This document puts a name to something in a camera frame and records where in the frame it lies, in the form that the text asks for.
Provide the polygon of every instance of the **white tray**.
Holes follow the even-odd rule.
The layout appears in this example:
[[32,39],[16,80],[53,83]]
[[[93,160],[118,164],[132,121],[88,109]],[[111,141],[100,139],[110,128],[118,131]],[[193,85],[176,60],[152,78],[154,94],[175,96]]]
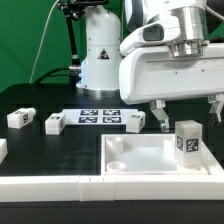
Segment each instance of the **white tray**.
[[[106,139],[121,137],[123,152],[110,154],[106,151]],[[202,144],[202,163],[194,169],[182,168],[175,159],[175,135],[103,135],[101,151],[101,175],[208,175],[222,173],[223,169]],[[108,171],[111,162],[126,164],[124,171]]]

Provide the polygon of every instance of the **black cable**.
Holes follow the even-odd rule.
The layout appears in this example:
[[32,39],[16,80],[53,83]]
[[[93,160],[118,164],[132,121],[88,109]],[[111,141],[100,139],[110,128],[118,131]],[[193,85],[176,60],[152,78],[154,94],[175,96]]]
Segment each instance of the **black cable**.
[[53,69],[53,70],[47,72],[46,74],[44,74],[43,76],[41,76],[40,78],[38,78],[34,83],[35,83],[35,84],[38,84],[38,83],[40,83],[43,79],[45,79],[46,77],[51,76],[51,74],[54,74],[54,73],[56,73],[56,72],[60,72],[60,71],[69,71],[69,67]]
[[35,82],[35,84],[40,84],[41,83],[41,81],[43,81],[44,79],[46,79],[46,78],[53,78],[53,77],[71,77],[71,78],[79,78],[79,76],[78,75],[71,75],[71,74],[67,74],[67,75],[62,75],[62,74],[60,74],[60,75],[49,75],[49,76],[46,76],[46,77],[42,77],[41,79],[39,79],[39,81],[37,82]]

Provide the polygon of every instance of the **black and white pattern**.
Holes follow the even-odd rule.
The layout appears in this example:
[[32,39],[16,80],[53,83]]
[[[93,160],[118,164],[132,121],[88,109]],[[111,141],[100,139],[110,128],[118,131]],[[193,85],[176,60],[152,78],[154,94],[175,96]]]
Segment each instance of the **black and white pattern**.
[[104,116],[120,116],[121,111],[120,110],[104,110],[103,115]]
[[120,117],[103,117],[103,123],[105,124],[117,124],[121,123]]
[[24,114],[24,115],[23,115],[23,123],[24,123],[24,124],[27,123],[28,120],[29,120],[28,114]]
[[61,119],[60,121],[60,128],[63,128],[64,127],[64,122],[63,122],[63,119]]
[[98,118],[97,117],[80,117],[79,123],[80,124],[95,124],[97,123]]
[[177,148],[183,151],[184,149],[184,141],[181,137],[177,136]]
[[81,116],[98,116],[98,110],[81,110]]
[[61,117],[55,117],[55,116],[53,116],[53,117],[51,117],[51,120],[59,120]]
[[199,150],[198,139],[187,140],[187,152],[197,152]]
[[19,111],[16,111],[15,114],[25,114],[25,112],[19,110]]
[[133,115],[131,115],[131,117],[132,117],[132,118],[140,118],[141,116],[140,116],[140,115],[138,115],[138,114],[136,114],[136,115],[135,115],[135,114],[133,114]]

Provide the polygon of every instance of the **cube with marker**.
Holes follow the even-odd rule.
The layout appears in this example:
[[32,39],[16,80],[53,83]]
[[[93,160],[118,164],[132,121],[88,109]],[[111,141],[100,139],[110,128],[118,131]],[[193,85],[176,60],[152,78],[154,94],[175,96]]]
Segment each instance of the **cube with marker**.
[[195,121],[175,123],[175,155],[180,166],[191,168],[201,163],[202,125]]
[[53,113],[45,121],[46,135],[60,135],[65,127],[65,114]]
[[127,118],[126,132],[139,133],[145,126],[145,113],[139,111]]
[[36,114],[34,108],[20,108],[19,110],[7,115],[9,128],[20,129],[33,121]]

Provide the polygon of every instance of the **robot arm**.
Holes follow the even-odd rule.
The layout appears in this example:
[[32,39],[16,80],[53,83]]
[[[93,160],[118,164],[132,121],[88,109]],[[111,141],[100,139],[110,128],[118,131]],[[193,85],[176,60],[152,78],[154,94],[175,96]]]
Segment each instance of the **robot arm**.
[[176,49],[178,51],[178,48],[189,48],[189,43],[197,43],[200,56],[202,42],[207,39],[203,5],[207,1],[190,0],[186,3],[183,0],[158,0],[153,4],[151,2],[125,1],[127,26],[131,31],[135,31],[121,44],[121,54],[127,56],[139,47],[165,44],[170,46],[173,56],[178,57],[179,52],[176,53]]
[[138,0],[135,4],[145,7],[140,17],[133,2],[127,0],[125,6],[127,23],[134,31],[120,46],[126,56],[119,72],[123,101],[150,103],[162,131],[167,132],[165,101],[208,97],[211,123],[220,123],[224,45],[209,44],[207,1]]

